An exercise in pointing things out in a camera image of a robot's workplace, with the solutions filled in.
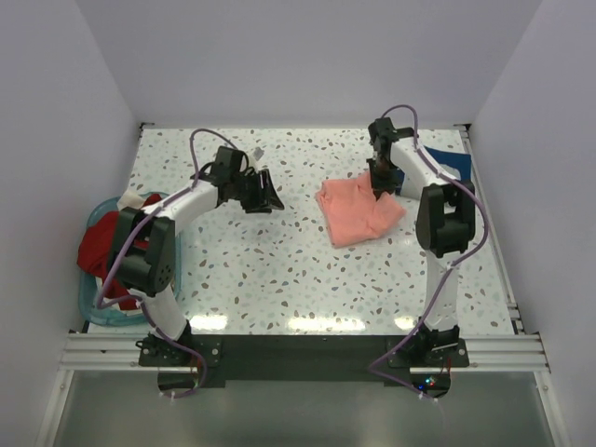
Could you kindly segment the salmon pink t-shirt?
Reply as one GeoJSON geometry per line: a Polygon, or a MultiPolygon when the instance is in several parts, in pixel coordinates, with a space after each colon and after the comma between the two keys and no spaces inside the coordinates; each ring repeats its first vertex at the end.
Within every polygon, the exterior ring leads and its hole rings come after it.
{"type": "Polygon", "coordinates": [[[316,200],[335,248],[380,238],[406,216],[392,195],[383,192],[376,197],[369,171],[356,178],[323,181],[316,200]]]}

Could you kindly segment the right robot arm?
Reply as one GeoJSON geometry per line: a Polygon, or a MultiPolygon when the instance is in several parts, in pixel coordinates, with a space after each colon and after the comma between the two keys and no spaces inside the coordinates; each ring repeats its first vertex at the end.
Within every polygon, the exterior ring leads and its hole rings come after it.
{"type": "Polygon", "coordinates": [[[427,297],[412,339],[404,344],[417,359],[437,365],[457,345],[457,259],[476,234],[475,187],[458,181],[417,140],[412,128],[397,129],[388,117],[368,127],[373,157],[367,160],[373,193],[403,193],[418,201],[415,235],[427,257],[427,297]]]}

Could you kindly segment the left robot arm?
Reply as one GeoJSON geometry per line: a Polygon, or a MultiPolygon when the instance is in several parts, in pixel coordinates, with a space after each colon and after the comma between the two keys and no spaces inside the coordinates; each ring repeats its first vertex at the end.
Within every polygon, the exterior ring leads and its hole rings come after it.
{"type": "Polygon", "coordinates": [[[96,306],[108,306],[107,289],[118,282],[163,339],[159,352],[172,365],[185,364],[193,354],[193,343],[183,336],[188,320],[170,286],[176,270],[176,238],[198,217],[230,200],[247,213],[284,209],[269,170],[255,167],[247,153],[221,146],[214,160],[196,167],[183,188],[153,205],[125,207],[117,215],[107,276],[96,306]]]}

